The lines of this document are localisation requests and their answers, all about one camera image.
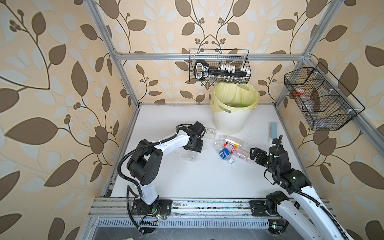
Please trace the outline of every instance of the trash can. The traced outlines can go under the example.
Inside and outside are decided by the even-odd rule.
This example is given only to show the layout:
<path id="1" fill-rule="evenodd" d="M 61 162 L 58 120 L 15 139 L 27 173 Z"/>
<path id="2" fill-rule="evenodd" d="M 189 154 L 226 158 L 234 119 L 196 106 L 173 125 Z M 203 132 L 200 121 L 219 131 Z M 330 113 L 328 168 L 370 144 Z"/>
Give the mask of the trash can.
<path id="1" fill-rule="evenodd" d="M 215 128 L 228 135 L 240 132 L 259 99 L 259 92 L 250 83 L 218 83 L 210 102 Z"/>

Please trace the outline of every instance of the blue label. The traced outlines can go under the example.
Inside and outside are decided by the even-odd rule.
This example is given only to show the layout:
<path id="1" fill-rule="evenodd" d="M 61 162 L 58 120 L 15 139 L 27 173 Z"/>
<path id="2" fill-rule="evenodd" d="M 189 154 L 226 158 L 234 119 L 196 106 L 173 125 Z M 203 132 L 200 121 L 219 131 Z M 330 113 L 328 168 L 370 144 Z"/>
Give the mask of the blue label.
<path id="1" fill-rule="evenodd" d="M 219 155 L 222 159 L 225 159 L 227 156 L 231 155 L 231 152 L 227 148 L 223 148 L 223 150 L 219 152 Z"/>

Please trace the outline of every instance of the floral wallpaper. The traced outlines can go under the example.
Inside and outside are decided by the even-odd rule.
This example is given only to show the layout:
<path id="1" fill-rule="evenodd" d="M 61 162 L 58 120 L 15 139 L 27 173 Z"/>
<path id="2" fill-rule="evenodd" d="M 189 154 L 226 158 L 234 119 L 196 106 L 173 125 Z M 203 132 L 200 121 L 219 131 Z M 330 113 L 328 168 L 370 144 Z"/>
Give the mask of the floral wallpaper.
<path id="1" fill-rule="evenodd" d="M 364 104 L 361 114 L 384 134 L 383 13 L 382 1 L 345 0 L 312 58 Z M 383 239 L 383 156 L 352 121 L 338 131 L 311 131 L 293 98 L 279 110 L 320 197 L 355 240 Z"/>
<path id="2" fill-rule="evenodd" d="M 80 1 L 0 0 L 0 23 L 0 239 L 75 239 L 130 97 Z"/>
<path id="3" fill-rule="evenodd" d="M 327 0 L 96 0 L 117 51 L 302 53 Z"/>
<path id="4" fill-rule="evenodd" d="M 185 61 L 123 61 L 125 71 L 143 103 L 209 103 L 215 83 L 189 80 Z M 283 76 L 292 61 L 250 61 L 249 80 L 260 93 L 260 103 L 273 103 L 284 87 Z"/>

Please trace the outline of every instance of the bottle with blue label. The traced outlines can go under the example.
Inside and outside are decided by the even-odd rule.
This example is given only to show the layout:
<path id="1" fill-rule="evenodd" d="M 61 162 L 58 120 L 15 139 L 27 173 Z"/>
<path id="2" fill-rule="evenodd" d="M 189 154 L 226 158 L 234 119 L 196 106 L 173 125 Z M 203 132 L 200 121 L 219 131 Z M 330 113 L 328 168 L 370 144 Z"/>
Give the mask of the bottle with blue label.
<path id="1" fill-rule="evenodd" d="M 214 142 L 213 146 L 223 160 L 228 161 L 228 163 L 233 163 L 231 151 L 224 147 L 220 141 Z"/>

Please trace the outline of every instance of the blue eraser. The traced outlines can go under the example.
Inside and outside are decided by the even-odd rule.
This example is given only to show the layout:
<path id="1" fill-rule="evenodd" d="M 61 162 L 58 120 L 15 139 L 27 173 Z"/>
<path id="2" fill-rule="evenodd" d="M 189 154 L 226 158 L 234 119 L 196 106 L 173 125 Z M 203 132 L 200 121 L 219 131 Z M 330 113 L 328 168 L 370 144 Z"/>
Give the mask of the blue eraser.
<path id="1" fill-rule="evenodd" d="M 269 125 L 269 139 L 277 138 L 277 123 L 271 122 Z"/>

